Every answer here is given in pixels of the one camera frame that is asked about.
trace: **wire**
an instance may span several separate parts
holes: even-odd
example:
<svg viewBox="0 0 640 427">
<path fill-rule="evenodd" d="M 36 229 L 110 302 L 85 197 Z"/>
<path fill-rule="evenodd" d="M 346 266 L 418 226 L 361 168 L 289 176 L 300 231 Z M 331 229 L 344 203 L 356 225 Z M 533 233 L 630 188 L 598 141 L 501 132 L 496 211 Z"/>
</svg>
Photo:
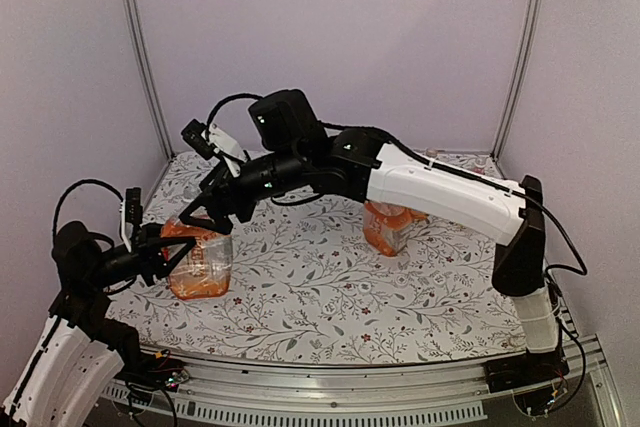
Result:
<svg viewBox="0 0 640 427">
<path fill-rule="evenodd" d="M 211 124 L 213 124 L 213 119 L 215 118 L 216 115 L 218 115 L 218 112 L 220 112 L 220 109 L 222 109 L 222 107 L 227 105 L 229 102 L 233 102 L 234 100 L 241 100 L 241 99 L 260 100 L 262 99 L 262 96 L 258 94 L 249 94 L 249 93 L 243 92 L 240 94 L 233 94 L 233 95 L 230 95 L 229 97 L 225 97 L 224 99 L 222 99 L 213 107 L 213 109 L 209 113 L 209 117 L 207 117 L 207 135 L 208 135 L 208 128 L 211 126 Z"/>
<path fill-rule="evenodd" d="M 142 389 L 138 389 L 137 387 L 133 386 L 133 383 L 137 383 L 139 385 L 141 385 L 143 388 L 146 386 L 148 388 L 151 389 L 151 392 L 155 392 L 155 391 L 160 391 L 162 392 L 162 395 L 164 395 L 164 397 L 167 399 L 167 403 L 169 404 L 169 408 L 171 409 L 171 415 L 173 416 L 173 427 L 178 427 L 178 413 L 176 412 L 176 406 L 173 402 L 173 399 L 171 399 L 171 396 L 169 395 L 169 393 L 167 392 L 167 389 L 160 383 L 158 382 L 154 382 L 151 379 L 148 379 L 147 377 L 145 377 L 144 375 L 140 375 L 140 374 L 135 374 L 133 372 L 126 372 L 123 374 L 124 377 L 129 377 L 131 379 L 134 380 L 125 380 L 125 385 L 127 386 L 127 388 L 129 389 L 129 408 L 133 409 L 133 401 L 131 399 L 131 393 L 137 393 L 138 392 L 145 392 L 145 393 L 150 393 L 149 391 L 144 391 Z M 131 417 L 136 424 L 138 424 L 140 427 L 145 427 L 145 425 L 140 422 L 138 419 L 136 419 L 135 416 L 132 415 Z"/>
<path fill-rule="evenodd" d="M 557 407 L 552 407 L 551 409 L 549 409 L 549 412 L 557 412 L 558 410 L 566 407 L 567 404 L 569 404 L 569 402 L 571 402 L 575 398 L 575 396 L 578 395 L 578 392 L 580 392 L 580 388 L 584 384 L 585 377 L 587 376 L 587 354 L 584 351 L 584 347 L 582 347 L 582 344 L 578 340 L 578 337 L 569 332 L 569 329 L 567 329 L 560 320 L 558 320 L 558 323 L 560 324 L 560 329 L 562 329 L 562 331 L 567 334 L 567 336 L 573 341 L 574 344 L 576 344 L 576 347 L 578 347 L 578 350 L 580 351 L 580 357 L 582 358 L 582 372 L 580 372 L 580 380 L 578 380 L 578 385 L 576 386 L 574 391 L 571 392 L 571 395 L 567 397 L 567 400 L 565 400 L 564 403 L 558 405 Z"/>
<path fill-rule="evenodd" d="M 183 369 L 156 369 L 156 370 L 151 370 L 150 372 L 154 373 L 154 374 L 160 374 L 162 372 L 180 372 Z"/>
<path fill-rule="evenodd" d="M 135 283 L 136 283 L 136 279 L 133 278 L 129 282 L 127 282 L 125 285 L 123 285 L 122 287 L 120 287 L 118 289 L 115 289 L 115 290 L 106 291 L 105 294 L 107 294 L 108 296 L 119 294 L 119 293 L 124 292 L 125 290 L 129 289 Z"/>
<path fill-rule="evenodd" d="M 118 200 L 120 202 L 122 202 L 123 200 L 122 194 L 118 192 L 118 190 L 115 187 L 113 187 L 110 184 L 107 184 L 106 182 L 103 182 L 102 180 L 82 179 L 71 184 L 58 199 L 58 203 L 56 204 L 56 210 L 53 213 L 53 228 L 52 228 L 52 235 L 51 235 L 51 238 L 53 240 L 55 240 L 56 234 L 58 233 L 58 218 L 60 217 L 60 209 L 62 208 L 62 204 L 64 204 L 64 201 L 69 196 L 69 194 L 71 194 L 71 192 L 73 192 L 78 187 L 83 185 L 97 185 L 99 187 L 103 187 L 107 189 L 109 192 L 113 193 L 116 197 L 118 197 Z"/>
<path fill-rule="evenodd" d="M 104 235 L 99 232 L 91 232 L 91 237 L 93 237 L 93 240 L 97 240 L 98 242 L 104 242 L 105 244 L 108 244 L 109 247 L 111 247 L 112 249 L 116 247 L 116 243 L 108 235 Z"/>
<path fill-rule="evenodd" d="M 152 370 L 152 372 L 158 372 L 157 369 L 161 369 L 162 367 L 164 367 L 166 365 L 167 362 L 169 362 L 169 359 L 171 358 L 171 351 L 170 350 L 165 350 L 162 351 L 166 352 L 166 355 L 164 356 L 164 360 L 162 361 L 162 363 L 156 368 L 156 370 Z"/>
<path fill-rule="evenodd" d="M 565 387 L 565 389 L 567 389 L 567 391 L 569 390 L 569 381 L 567 379 L 564 378 L 564 374 L 559 371 L 556 370 L 555 373 L 557 374 L 558 377 L 560 377 L 560 385 Z"/>
<path fill-rule="evenodd" d="M 294 200 L 292 202 L 280 202 L 274 199 L 273 197 L 271 197 L 271 202 L 273 202 L 273 205 L 277 205 L 278 207 L 298 207 L 300 205 L 315 202 L 316 200 L 321 199 L 322 197 L 324 197 L 324 194 L 315 194 L 310 197 L 306 197 L 304 199 Z"/>
<path fill-rule="evenodd" d="M 220 102 L 218 102 L 213 109 L 211 109 L 211 112 L 209 113 L 209 117 L 207 117 L 207 130 L 206 132 L 206 137 L 207 137 L 207 141 L 211 140 L 211 125 L 213 124 L 213 120 L 215 119 L 216 115 L 218 115 L 218 112 L 220 112 L 220 109 L 222 109 L 222 107 L 224 107 L 225 105 L 227 105 L 229 102 L 233 102 L 234 100 L 241 100 L 241 99 L 251 99 L 251 100 L 260 100 L 262 99 L 261 95 L 257 95 L 257 94 L 249 94 L 246 92 L 240 93 L 240 94 L 234 94 L 234 95 L 230 95 L 228 97 L 225 97 L 224 99 L 222 99 Z M 218 157 L 219 160 L 223 160 L 223 158 L 227 158 L 233 162 L 236 162 L 237 164 L 244 164 L 245 161 L 242 159 L 239 159 L 237 157 L 234 157 L 231 154 L 227 154 L 224 150 L 218 149 L 218 152 L 216 152 L 214 154 L 216 157 Z"/>
</svg>

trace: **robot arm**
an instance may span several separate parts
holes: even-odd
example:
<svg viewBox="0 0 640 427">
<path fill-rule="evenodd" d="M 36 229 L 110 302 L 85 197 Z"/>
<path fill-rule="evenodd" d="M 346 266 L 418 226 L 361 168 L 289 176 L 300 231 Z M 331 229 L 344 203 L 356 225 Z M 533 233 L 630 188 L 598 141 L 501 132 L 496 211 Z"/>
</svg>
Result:
<svg viewBox="0 0 640 427">
<path fill-rule="evenodd" d="M 96 239 L 103 237 L 78 221 L 55 235 L 53 258 L 62 289 L 18 383 L 0 406 L 0 426 L 81 427 L 114 376 L 144 374 L 160 384 L 170 377 L 150 373 L 157 362 L 140 351 L 136 329 L 105 318 L 110 300 L 103 289 L 138 275 L 152 285 L 169 275 L 195 239 L 161 238 L 159 224 L 141 226 L 140 189 L 127 191 L 125 207 L 133 234 L 118 247 L 102 251 Z M 175 245 L 182 248 L 165 258 L 162 248 Z M 163 364 L 182 371 L 176 359 Z"/>
<path fill-rule="evenodd" d="M 249 113 L 263 146 L 271 153 L 242 163 L 234 175 L 220 162 L 201 182 L 202 193 L 183 211 L 185 224 L 228 234 L 230 215 L 251 219 L 258 201 L 302 186 L 318 194 L 355 201 L 388 202 L 460 223 L 496 242 L 492 283 L 515 305 L 530 355 L 555 356 L 559 328 L 543 278 L 545 230 L 540 182 L 495 180 L 448 164 L 417 157 L 392 141 L 390 134 L 370 127 L 334 128 L 318 121 L 299 90 L 273 93 Z M 207 128 L 192 121 L 183 137 L 205 158 L 213 154 Z M 204 208 L 209 219 L 194 217 Z"/>
</svg>

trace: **floral tablecloth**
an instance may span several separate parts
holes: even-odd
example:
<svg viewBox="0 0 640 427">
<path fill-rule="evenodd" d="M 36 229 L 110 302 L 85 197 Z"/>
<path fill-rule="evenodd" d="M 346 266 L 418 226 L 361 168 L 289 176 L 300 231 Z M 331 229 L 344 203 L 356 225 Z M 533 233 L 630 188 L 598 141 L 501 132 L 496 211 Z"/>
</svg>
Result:
<svg viewBox="0 0 640 427">
<path fill-rule="evenodd" d="M 467 168 L 475 160 L 439 158 Z M 194 153 L 178 155 L 145 220 L 164 222 L 183 208 L 211 167 Z M 491 160 L 487 174 L 497 176 Z M 236 224 L 233 244 L 224 297 L 183 302 L 166 281 L 139 282 L 115 296 L 110 316 L 135 326 L 146 344 L 269 361 L 431 362 L 523 349 L 511 302 L 490 284 L 494 245 L 460 225 L 417 223 L 407 248 L 386 258 L 364 239 L 361 204 L 264 201 L 251 223 Z"/>
</svg>

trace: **plastic bag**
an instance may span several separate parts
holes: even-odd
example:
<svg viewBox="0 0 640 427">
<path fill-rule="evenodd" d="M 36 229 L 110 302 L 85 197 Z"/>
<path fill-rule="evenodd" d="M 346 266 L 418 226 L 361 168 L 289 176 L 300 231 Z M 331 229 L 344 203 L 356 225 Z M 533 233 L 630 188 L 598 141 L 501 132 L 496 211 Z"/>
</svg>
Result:
<svg viewBox="0 0 640 427">
<path fill-rule="evenodd" d="M 169 275 L 169 288 L 176 297 L 202 299 L 227 293 L 233 265 L 230 235 L 184 225 L 174 215 L 162 227 L 161 236 L 196 238 L 196 246 Z"/>
<path fill-rule="evenodd" d="M 367 201 L 364 204 L 364 236 L 382 255 L 394 257 L 407 245 L 411 224 L 428 221 L 417 210 Z"/>
</svg>

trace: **black cable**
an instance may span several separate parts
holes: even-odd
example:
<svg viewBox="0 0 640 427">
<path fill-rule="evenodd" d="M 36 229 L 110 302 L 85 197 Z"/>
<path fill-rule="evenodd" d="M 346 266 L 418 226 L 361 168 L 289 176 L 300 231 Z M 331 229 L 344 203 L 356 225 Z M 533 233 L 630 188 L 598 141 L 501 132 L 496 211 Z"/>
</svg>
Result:
<svg viewBox="0 0 640 427">
<path fill-rule="evenodd" d="M 121 292 L 124 292 L 125 290 L 127 290 L 128 288 L 130 288 L 133 284 L 136 283 L 136 279 L 133 278 L 131 279 L 129 282 L 127 282 L 125 285 L 123 285 L 122 287 L 116 289 L 116 290 L 110 290 L 108 292 L 105 292 L 105 294 L 107 294 L 109 297 L 112 295 L 116 295 L 119 294 Z"/>
<path fill-rule="evenodd" d="M 128 400 L 129 400 L 129 408 L 130 409 L 133 408 L 133 403 L 132 403 L 132 400 L 131 400 L 131 392 L 136 393 L 135 391 L 137 390 L 135 387 L 133 387 L 131 385 L 132 383 L 137 383 L 137 384 L 140 384 L 143 387 L 148 387 L 153 392 L 159 390 L 160 392 L 162 392 L 162 394 L 167 399 L 167 403 L 169 404 L 169 408 L 171 409 L 171 415 L 173 416 L 173 427 L 178 427 L 178 413 L 176 412 L 176 406 L 175 406 L 175 404 L 173 402 L 173 399 L 171 398 L 171 396 L 167 392 L 167 389 L 161 383 L 153 382 L 152 380 L 148 379 L 144 375 L 135 374 L 133 372 L 127 372 L 127 373 L 123 374 L 123 376 L 134 379 L 132 381 L 125 380 L 125 385 L 129 389 L 129 399 Z M 139 426 L 145 427 L 144 424 L 142 424 L 142 422 L 138 421 L 135 418 L 135 416 L 132 416 L 132 418 L 136 421 L 136 423 Z"/>
<path fill-rule="evenodd" d="M 261 95 L 257 95 L 257 94 L 249 94 L 246 92 L 240 93 L 240 94 L 234 94 L 234 95 L 230 95 L 229 97 L 225 97 L 224 99 L 222 99 L 220 102 L 218 102 L 213 109 L 211 109 L 211 112 L 209 113 L 209 117 L 207 117 L 207 130 L 206 132 L 206 137 L 207 137 L 207 141 L 211 140 L 211 131 L 209 130 L 209 128 L 211 127 L 211 124 L 213 124 L 213 120 L 215 119 L 216 115 L 218 115 L 218 112 L 220 112 L 220 109 L 222 109 L 222 107 L 224 107 L 225 105 L 227 105 L 229 102 L 233 102 L 234 100 L 241 100 L 241 99 L 251 99 L 251 100 L 260 100 L 262 99 Z M 239 159 L 237 157 L 234 157 L 233 155 L 227 154 L 225 151 L 220 150 L 217 153 L 214 154 L 216 157 L 218 157 L 219 160 L 222 160 L 222 157 L 226 157 L 229 160 L 232 160 L 233 162 L 236 162 L 240 165 L 244 164 L 245 161 L 242 159 Z"/>
<path fill-rule="evenodd" d="M 115 187 L 113 187 L 110 184 L 107 184 L 106 182 L 103 182 L 102 180 L 98 180 L 98 179 L 82 179 L 82 180 L 79 180 L 79 181 L 71 184 L 67 188 L 67 190 L 64 191 L 62 196 L 60 196 L 60 198 L 58 199 L 58 203 L 56 205 L 56 210 L 53 213 L 52 239 L 55 239 L 56 238 L 56 234 L 58 233 L 58 218 L 60 217 L 60 209 L 62 208 L 62 204 L 64 203 L 64 201 L 66 200 L 66 198 L 69 196 L 69 194 L 71 192 L 73 192 L 74 190 L 76 190 L 78 187 L 80 187 L 82 185 L 97 185 L 99 187 L 103 187 L 103 188 L 107 189 L 109 192 L 113 193 L 116 197 L 118 197 L 118 200 L 120 202 L 123 201 L 122 194 L 120 192 L 118 192 L 118 190 Z"/>
<path fill-rule="evenodd" d="M 571 237 L 569 237 L 569 234 L 564 229 L 564 227 L 562 226 L 560 221 L 556 218 L 556 216 L 553 215 L 551 213 L 551 211 L 549 209 L 547 209 L 544 205 L 542 205 L 540 202 L 538 202 L 535 199 L 532 199 L 531 197 L 529 197 L 529 196 L 527 196 L 525 194 L 522 194 L 520 192 L 513 192 L 513 195 L 531 202 L 538 209 L 540 209 L 547 216 L 547 218 L 549 220 L 551 220 L 551 222 L 553 222 L 553 225 L 556 226 L 556 228 L 558 229 L 558 232 L 560 232 L 560 235 L 562 235 L 562 237 L 565 240 L 567 246 L 569 247 L 569 250 L 571 250 L 571 253 L 576 258 L 576 261 L 578 262 L 578 265 L 580 266 L 580 270 L 579 270 L 579 269 L 576 269 L 575 267 L 569 267 L 569 266 L 562 265 L 562 264 L 554 264 L 554 265 L 550 265 L 549 267 L 547 267 L 545 269 L 545 271 L 544 271 L 545 274 L 547 274 L 551 270 L 558 269 L 558 270 L 567 270 L 569 272 L 572 272 L 572 273 L 574 273 L 576 275 L 580 275 L 582 277 L 586 276 L 589 273 L 589 271 L 587 270 L 587 265 L 585 264 L 584 260 L 582 259 L 582 256 L 578 252 L 578 249 L 574 245 L 573 241 L 571 240 Z"/>
<path fill-rule="evenodd" d="M 222 107 L 227 105 L 229 102 L 233 102 L 234 100 L 241 100 L 241 99 L 260 100 L 262 99 L 262 96 L 258 94 L 249 94 L 249 93 L 243 92 L 240 94 L 233 94 L 233 95 L 230 95 L 229 97 L 225 97 L 220 102 L 218 102 L 213 107 L 213 109 L 211 109 L 211 112 L 209 113 L 209 117 L 207 117 L 207 129 L 211 126 L 211 124 L 213 123 L 213 119 L 215 118 L 216 115 L 218 115 L 218 112 L 220 112 L 220 109 L 222 109 Z"/>
<path fill-rule="evenodd" d="M 578 380 L 578 385 L 576 385 L 576 388 L 571 393 L 571 395 L 567 398 L 567 400 L 565 400 L 564 403 L 558 405 L 557 407 L 555 406 L 551 407 L 551 409 L 549 409 L 549 413 L 557 412 L 558 410 L 565 408 L 567 404 L 569 404 L 569 402 L 571 402 L 574 399 L 574 397 L 578 395 L 578 392 L 580 392 L 580 388 L 582 387 L 582 384 L 584 384 L 585 377 L 587 376 L 587 354 L 584 351 L 584 347 L 582 347 L 582 344 L 578 340 L 578 337 L 574 336 L 571 332 L 569 332 L 569 330 L 564 326 L 564 324 L 561 321 L 558 321 L 558 323 L 560 324 L 560 328 L 562 329 L 562 331 L 565 334 L 567 334 L 567 336 L 573 341 L 574 344 L 576 344 L 576 346 L 578 347 L 578 350 L 580 351 L 580 357 L 582 357 L 582 372 L 580 372 L 580 380 Z"/>
<path fill-rule="evenodd" d="M 321 199 L 322 197 L 324 197 L 324 194 L 315 194 L 310 197 L 306 197 L 304 199 L 294 200 L 292 202 L 280 202 L 279 200 L 276 200 L 273 197 L 271 197 L 271 202 L 273 202 L 273 204 L 277 205 L 278 207 L 298 207 L 300 205 L 315 202 L 316 200 Z"/>
<path fill-rule="evenodd" d="M 105 244 L 108 244 L 112 249 L 116 248 L 116 243 L 108 235 L 101 234 L 100 232 L 90 232 L 90 234 L 91 237 L 93 237 L 93 240 L 104 242 Z"/>
<path fill-rule="evenodd" d="M 11 408 L 9 409 L 9 419 L 13 419 L 13 415 L 16 413 L 16 410 L 18 408 L 17 406 L 20 404 L 20 399 L 22 398 L 22 394 L 24 394 L 24 391 L 27 388 L 27 385 L 29 384 L 31 377 L 33 376 L 33 372 L 35 371 L 36 366 L 40 361 L 40 358 L 48 350 L 47 347 L 49 346 L 49 343 L 51 343 L 51 339 L 53 339 L 53 336 L 58 330 L 58 327 L 60 327 L 61 322 L 62 322 L 62 317 L 56 316 L 55 320 L 53 321 L 53 325 L 51 326 L 51 329 L 49 329 L 49 332 L 47 333 L 46 337 L 40 344 L 40 348 L 33 356 L 33 359 L 31 359 L 31 362 L 29 363 L 29 367 L 27 368 L 27 372 L 22 378 L 22 381 L 18 386 L 18 390 L 16 391 L 16 394 L 13 396 Z"/>
</svg>

